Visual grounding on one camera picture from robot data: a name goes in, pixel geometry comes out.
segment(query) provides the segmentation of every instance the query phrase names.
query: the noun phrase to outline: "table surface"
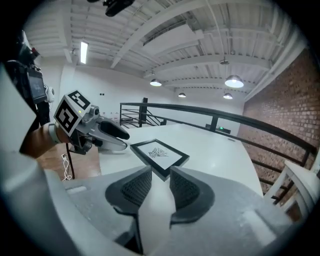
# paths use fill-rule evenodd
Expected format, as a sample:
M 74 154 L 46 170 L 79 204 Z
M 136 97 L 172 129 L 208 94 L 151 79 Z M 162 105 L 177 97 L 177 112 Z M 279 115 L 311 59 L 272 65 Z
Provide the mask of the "table surface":
M 312 200 L 314 202 L 317 202 L 320 195 L 320 179 L 317 177 L 317 175 L 314 172 L 307 170 L 306 168 L 303 168 L 288 160 L 286 160 L 284 163 L 301 181 L 303 186 L 306 188 L 306 190 L 312 197 Z
M 130 149 L 131 144 L 158 139 L 190 156 L 185 168 L 230 179 L 246 185 L 263 197 L 251 159 L 238 140 L 185 124 L 127 129 L 130 139 L 123 151 L 99 151 L 101 174 L 145 165 Z

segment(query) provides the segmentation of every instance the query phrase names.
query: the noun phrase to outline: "white cable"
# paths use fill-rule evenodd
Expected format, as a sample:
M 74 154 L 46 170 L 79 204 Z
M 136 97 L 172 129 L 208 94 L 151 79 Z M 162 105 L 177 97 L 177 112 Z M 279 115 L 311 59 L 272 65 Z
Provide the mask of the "white cable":
M 69 161 L 67 160 L 65 154 L 61 155 L 62 160 L 63 160 L 63 167 L 64 167 L 64 179 L 62 180 L 63 182 L 68 180 L 70 181 L 72 179 L 72 176 L 69 175 Z

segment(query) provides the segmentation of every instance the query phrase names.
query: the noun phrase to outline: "white ceiling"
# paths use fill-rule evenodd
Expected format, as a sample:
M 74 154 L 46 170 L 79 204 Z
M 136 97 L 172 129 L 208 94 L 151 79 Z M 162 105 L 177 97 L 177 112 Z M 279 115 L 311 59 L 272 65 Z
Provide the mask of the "white ceiling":
M 245 86 L 236 90 L 246 99 L 306 46 L 289 17 L 267 0 L 135 0 L 115 17 L 105 11 L 103 1 L 49 1 L 26 23 L 26 36 L 43 57 L 65 56 L 69 62 L 84 40 L 88 59 L 138 70 L 148 80 L 154 71 L 167 87 L 225 88 L 226 77 L 238 75 Z M 161 56 L 143 50 L 159 32 L 181 24 L 203 32 L 198 45 Z M 224 58 L 229 65 L 219 63 Z

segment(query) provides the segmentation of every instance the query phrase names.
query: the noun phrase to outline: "wooden floor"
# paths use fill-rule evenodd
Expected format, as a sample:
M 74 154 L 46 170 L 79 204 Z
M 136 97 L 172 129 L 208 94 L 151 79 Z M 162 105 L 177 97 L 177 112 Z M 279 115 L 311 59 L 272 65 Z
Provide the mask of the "wooden floor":
M 56 171 L 60 179 L 63 180 L 65 178 L 65 168 L 61 155 L 66 153 L 66 144 L 58 144 L 37 158 L 37 161 L 42 168 Z M 85 179 L 101 175 L 98 148 L 96 146 L 93 145 L 86 155 L 70 152 L 70 156 L 76 179 Z

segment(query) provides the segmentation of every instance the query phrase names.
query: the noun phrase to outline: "white chair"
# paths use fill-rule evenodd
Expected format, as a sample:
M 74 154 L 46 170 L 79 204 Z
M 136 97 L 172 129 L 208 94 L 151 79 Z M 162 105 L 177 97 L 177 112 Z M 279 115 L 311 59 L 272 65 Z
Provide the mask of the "white chair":
M 320 179 L 310 170 L 307 170 L 288 160 L 286 160 L 284 164 L 285 167 L 282 173 L 269 191 L 264 195 L 264 198 L 273 203 L 274 199 L 272 199 L 272 196 L 276 194 L 288 176 L 296 185 L 297 192 L 280 207 L 284 212 L 287 212 L 291 206 L 297 202 L 302 217 L 306 218 L 319 199 Z

